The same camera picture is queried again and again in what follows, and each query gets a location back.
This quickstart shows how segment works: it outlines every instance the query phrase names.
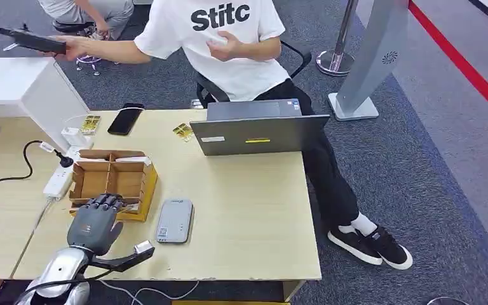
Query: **man's arm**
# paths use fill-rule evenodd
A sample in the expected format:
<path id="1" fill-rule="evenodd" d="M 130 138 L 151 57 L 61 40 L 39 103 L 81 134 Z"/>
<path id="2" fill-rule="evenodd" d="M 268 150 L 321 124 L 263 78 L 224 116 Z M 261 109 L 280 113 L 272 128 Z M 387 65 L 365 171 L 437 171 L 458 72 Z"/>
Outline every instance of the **man's arm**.
<path id="1" fill-rule="evenodd" d="M 227 39 L 227 44 L 217 44 L 207 41 L 210 54 L 226 62 L 234 58 L 249 58 L 259 62 L 274 59 L 281 54 L 281 41 L 279 37 L 273 37 L 259 43 L 242 43 L 237 37 L 226 31 L 220 31 L 219 35 Z"/>
<path id="2" fill-rule="evenodd" d="M 80 36 L 54 38 L 66 42 L 67 60 L 74 60 L 84 54 L 124 64 L 143 64 L 151 60 L 151 57 L 141 52 L 133 41 L 100 41 Z"/>
<path id="3" fill-rule="evenodd" d="M 91 16 L 91 18 L 96 23 L 96 28 L 102 35 L 108 35 L 109 33 L 109 26 L 105 22 L 105 19 L 94 6 L 89 3 L 89 0 L 74 0 L 74 2 L 79 6 L 82 10 L 84 10 L 87 15 Z"/>

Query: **robotic hand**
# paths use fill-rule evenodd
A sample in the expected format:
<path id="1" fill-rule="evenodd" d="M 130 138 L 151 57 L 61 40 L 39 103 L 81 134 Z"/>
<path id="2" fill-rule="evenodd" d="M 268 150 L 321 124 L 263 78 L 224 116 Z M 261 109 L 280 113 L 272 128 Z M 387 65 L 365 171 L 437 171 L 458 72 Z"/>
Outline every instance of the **robotic hand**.
<path id="1" fill-rule="evenodd" d="M 153 256 L 150 241 L 134 246 L 134 253 L 119 259 L 98 259 L 105 255 L 123 229 L 123 223 L 115 224 L 120 208 L 125 206 L 118 194 L 101 194 L 79 208 L 68 230 L 68 248 L 59 250 L 46 266 L 42 275 L 32 281 L 16 304 L 64 304 L 84 305 L 90 285 L 83 274 L 88 266 L 123 272 Z"/>

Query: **qr code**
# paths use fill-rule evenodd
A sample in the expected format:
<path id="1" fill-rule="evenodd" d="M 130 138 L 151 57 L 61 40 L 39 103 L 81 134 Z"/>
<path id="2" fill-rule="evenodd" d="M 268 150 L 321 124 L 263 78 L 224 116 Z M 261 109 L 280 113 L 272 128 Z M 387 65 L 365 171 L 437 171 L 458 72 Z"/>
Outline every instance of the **qr code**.
<path id="1" fill-rule="evenodd" d="M 161 227 L 160 231 L 158 232 L 158 236 L 160 237 L 166 237 L 167 236 L 167 228 L 166 227 Z"/>

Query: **yellow sticker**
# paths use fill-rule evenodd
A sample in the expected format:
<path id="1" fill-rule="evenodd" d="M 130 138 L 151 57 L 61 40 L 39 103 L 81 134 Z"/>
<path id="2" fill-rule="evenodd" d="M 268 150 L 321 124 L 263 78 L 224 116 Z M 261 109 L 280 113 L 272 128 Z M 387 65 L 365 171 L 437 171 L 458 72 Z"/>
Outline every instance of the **yellow sticker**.
<path id="1" fill-rule="evenodd" d="M 270 142 L 269 138 L 254 138 L 246 140 L 246 143 L 268 143 Z"/>

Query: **man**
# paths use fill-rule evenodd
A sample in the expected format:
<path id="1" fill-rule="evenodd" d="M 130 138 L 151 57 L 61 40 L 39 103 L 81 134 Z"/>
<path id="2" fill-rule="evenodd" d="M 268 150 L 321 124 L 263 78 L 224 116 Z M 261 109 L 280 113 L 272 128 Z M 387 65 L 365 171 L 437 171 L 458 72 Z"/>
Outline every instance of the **man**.
<path id="1" fill-rule="evenodd" d="M 231 101 L 298 98 L 303 115 L 313 114 L 310 98 L 274 59 L 285 28 L 272 0 L 155 0 L 145 30 L 134 41 L 67 42 L 66 57 L 88 53 L 114 62 L 139 64 L 167 58 L 183 48 L 191 65 L 224 90 Z M 302 152 L 321 215 L 336 245 L 370 264 L 397 269 L 412 265 L 410 253 L 358 211 L 334 152 L 321 132 L 314 148 Z"/>
<path id="2" fill-rule="evenodd" d="M 38 0 L 45 12 L 62 24 L 95 22 L 98 40 L 117 40 L 133 13 L 132 0 Z"/>

